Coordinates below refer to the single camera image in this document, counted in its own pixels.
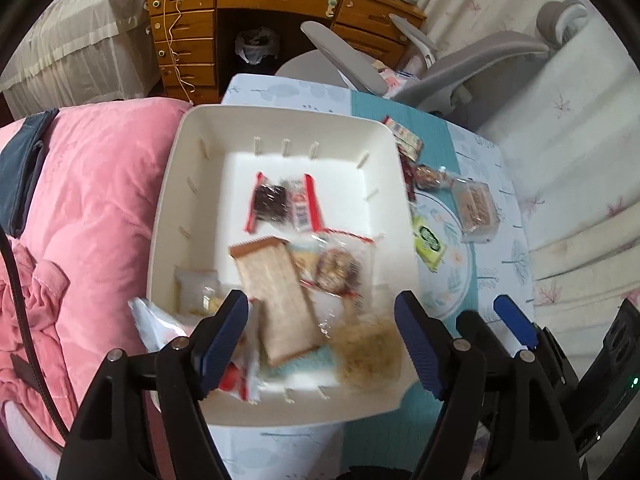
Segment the floral curtain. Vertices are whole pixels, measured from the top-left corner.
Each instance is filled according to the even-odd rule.
[[[539,37],[546,1],[420,0],[441,54],[498,30]],[[590,12],[580,33],[535,70],[524,59],[477,76],[467,87],[482,106],[449,119],[500,147],[523,213],[536,321],[582,375],[621,302],[640,300],[640,74],[580,1]]]

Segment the trash can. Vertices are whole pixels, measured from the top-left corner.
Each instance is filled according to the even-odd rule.
[[[236,37],[239,72],[275,73],[279,49],[280,38],[270,28],[260,27],[241,32]]]

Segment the pink plush fabric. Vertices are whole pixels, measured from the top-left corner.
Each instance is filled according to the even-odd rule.
[[[62,295],[68,285],[66,276],[51,262],[37,264],[17,240],[10,238],[20,275],[27,318],[38,361],[46,374],[51,396],[67,427],[78,410],[76,396],[71,389],[65,359],[54,323],[60,312]],[[26,407],[33,420],[50,436],[60,436],[47,413],[38,392],[16,377],[11,354],[27,359],[15,315],[14,299],[4,262],[0,262],[0,404],[12,400]]]
[[[189,108],[165,98],[63,108],[46,137],[20,243],[68,278],[55,329],[78,402],[111,348],[144,351],[127,300],[145,295],[164,168]],[[0,128],[0,149],[21,123]]]

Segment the white plastic bin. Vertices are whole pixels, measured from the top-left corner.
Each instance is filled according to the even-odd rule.
[[[168,312],[177,308],[175,267],[217,269],[225,285],[240,285],[228,247],[286,234],[266,222],[254,235],[242,228],[255,174],[268,179],[308,173],[327,227],[376,240],[374,283],[393,295],[418,293],[410,212],[393,135],[359,118],[232,105],[191,109],[180,123],[160,195],[152,239],[148,298]],[[415,381],[408,355],[398,381],[385,390],[354,394],[329,388],[263,393],[258,405],[213,392],[201,403],[208,424],[295,426],[351,420],[396,409]]]

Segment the packaged bread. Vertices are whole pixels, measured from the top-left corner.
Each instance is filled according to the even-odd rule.
[[[261,302],[260,339],[272,367],[324,342],[286,243],[267,237],[229,249],[245,293]]]

